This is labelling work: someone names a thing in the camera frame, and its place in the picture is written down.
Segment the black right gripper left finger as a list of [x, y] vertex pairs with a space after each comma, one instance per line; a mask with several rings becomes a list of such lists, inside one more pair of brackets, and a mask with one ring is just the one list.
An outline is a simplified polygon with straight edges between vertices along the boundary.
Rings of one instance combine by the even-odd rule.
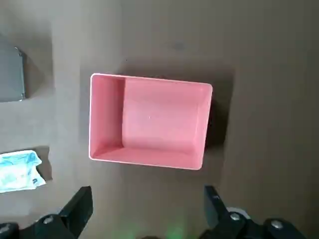
[[81, 187], [58, 214], [49, 214], [20, 229], [18, 223], [0, 225], [2, 239], [77, 239], [93, 214], [91, 186]]

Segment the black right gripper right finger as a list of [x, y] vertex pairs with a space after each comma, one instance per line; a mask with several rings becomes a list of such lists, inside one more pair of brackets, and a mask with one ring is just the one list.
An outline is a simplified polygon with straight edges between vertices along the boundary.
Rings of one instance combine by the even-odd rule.
[[280, 218], [254, 222], [244, 210], [227, 208], [213, 186], [204, 187], [204, 211], [209, 229], [200, 239], [304, 239], [289, 221]]

